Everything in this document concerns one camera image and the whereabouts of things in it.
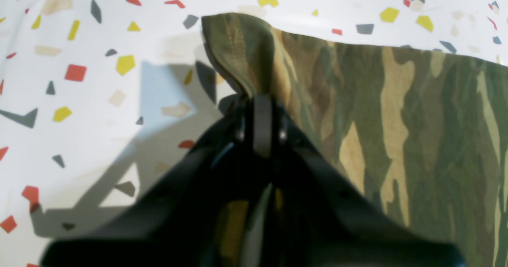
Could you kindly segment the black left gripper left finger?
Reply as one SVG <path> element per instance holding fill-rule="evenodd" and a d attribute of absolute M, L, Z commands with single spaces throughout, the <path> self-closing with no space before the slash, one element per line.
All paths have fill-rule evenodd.
<path fill-rule="evenodd" d="M 262 96 L 241 100 L 138 202 L 50 244 L 44 267 L 234 266 L 262 194 Z"/>

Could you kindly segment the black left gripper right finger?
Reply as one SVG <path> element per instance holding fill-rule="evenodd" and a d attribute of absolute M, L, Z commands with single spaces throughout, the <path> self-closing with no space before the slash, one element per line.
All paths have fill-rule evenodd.
<path fill-rule="evenodd" d="M 282 106 L 254 97 L 254 153 L 281 203 L 287 267 L 464 267 L 457 247 L 416 236 L 367 202 Z"/>

